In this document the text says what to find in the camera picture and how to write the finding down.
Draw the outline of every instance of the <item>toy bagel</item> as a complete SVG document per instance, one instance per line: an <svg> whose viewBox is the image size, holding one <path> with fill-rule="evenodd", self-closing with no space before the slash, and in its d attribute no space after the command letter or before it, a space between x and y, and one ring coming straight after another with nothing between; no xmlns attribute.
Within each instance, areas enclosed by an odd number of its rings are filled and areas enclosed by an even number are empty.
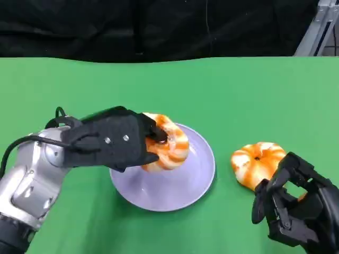
<svg viewBox="0 0 339 254"><path fill-rule="evenodd" d="M164 130L167 135L167 142L156 143L154 140L146 138L148 152L156 153L159 160L142 168L148 172L162 170L173 170L182 165L189 154L189 140L186 134L165 115L144 113L156 121L158 127Z"/></svg>
<svg viewBox="0 0 339 254"><path fill-rule="evenodd" d="M285 155L275 143L248 144L232 154L231 165L238 182L254 191L264 178L272 178Z"/></svg>

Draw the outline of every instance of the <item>purple plate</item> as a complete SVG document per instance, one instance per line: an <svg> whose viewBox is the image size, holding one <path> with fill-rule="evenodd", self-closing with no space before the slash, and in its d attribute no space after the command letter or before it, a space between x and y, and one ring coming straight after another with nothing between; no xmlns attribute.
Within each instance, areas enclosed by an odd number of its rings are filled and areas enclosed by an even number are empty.
<svg viewBox="0 0 339 254"><path fill-rule="evenodd" d="M174 211L193 204L209 189L216 170L212 149L196 131L178 126L190 142L188 158L180 167L155 173L139 166L124 173L110 169L114 186L130 203L156 212Z"/></svg>

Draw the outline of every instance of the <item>black backdrop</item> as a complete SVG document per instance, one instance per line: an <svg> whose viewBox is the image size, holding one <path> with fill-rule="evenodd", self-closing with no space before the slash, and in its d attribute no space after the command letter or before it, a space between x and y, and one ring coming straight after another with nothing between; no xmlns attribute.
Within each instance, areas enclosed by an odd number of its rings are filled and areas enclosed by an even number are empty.
<svg viewBox="0 0 339 254"><path fill-rule="evenodd" d="M0 0L0 57L291 56L316 0Z"/></svg>

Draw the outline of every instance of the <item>robotic hand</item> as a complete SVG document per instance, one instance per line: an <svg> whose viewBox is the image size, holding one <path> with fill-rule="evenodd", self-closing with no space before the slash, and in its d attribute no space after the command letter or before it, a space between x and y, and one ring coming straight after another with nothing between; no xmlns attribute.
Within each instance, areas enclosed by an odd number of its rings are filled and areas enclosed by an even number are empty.
<svg viewBox="0 0 339 254"><path fill-rule="evenodd" d="M13 142L0 168L0 253L27 251L71 168L102 165L124 172L126 167L158 160L156 154L147 152L146 137L167 140L154 120L124 107L82 120L67 116L59 107L44 130ZM16 163L5 175L16 146Z"/></svg>
<svg viewBox="0 0 339 254"><path fill-rule="evenodd" d="M307 193L297 199L283 187L287 181ZM270 181L255 190L252 222L265 217L269 238L289 246L301 245L309 254L339 253L339 190L314 166L290 152Z"/></svg>

